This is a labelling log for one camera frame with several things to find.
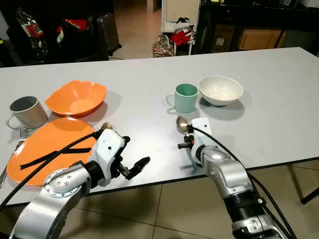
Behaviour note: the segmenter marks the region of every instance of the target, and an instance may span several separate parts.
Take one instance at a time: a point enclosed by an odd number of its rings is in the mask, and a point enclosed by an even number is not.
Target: cardboard box
[[[238,41],[241,50],[271,49],[275,47],[281,30],[244,29]],[[281,47],[286,37],[284,32],[277,47]]]
[[[210,51],[212,53],[229,51],[234,33],[234,25],[215,25],[215,31]]]

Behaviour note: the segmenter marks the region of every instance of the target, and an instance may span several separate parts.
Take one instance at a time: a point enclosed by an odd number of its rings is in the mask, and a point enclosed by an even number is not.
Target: floor
[[[152,57],[161,12],[147,12],[145,2],[115,1],[123,48],[112,60]],[[299,201],[300,193],[307,195],[319,185],[318,161],[252,173],[272,193],[298,238],[319,238],[319,197],[306,205]],[[0,232],[11,232],[22,209],[7,208],[0,214]],[[229,239],[231,232],[216,186],[202,178],[86,197],[70,212],[60,238]]]

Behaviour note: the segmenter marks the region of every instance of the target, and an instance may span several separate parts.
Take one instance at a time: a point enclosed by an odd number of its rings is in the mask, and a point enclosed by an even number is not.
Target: gray mug
[[[10,105],[10,115],[5,123],[10,128],[21,129],[26,128],[37,128],[45,124],[48,120],[42,105],[39,100],[34,96],[25,96],[20,99],[15,100]],[[10,125],[10,120],[16,117],[24,126],[22,127],[13,127]]]

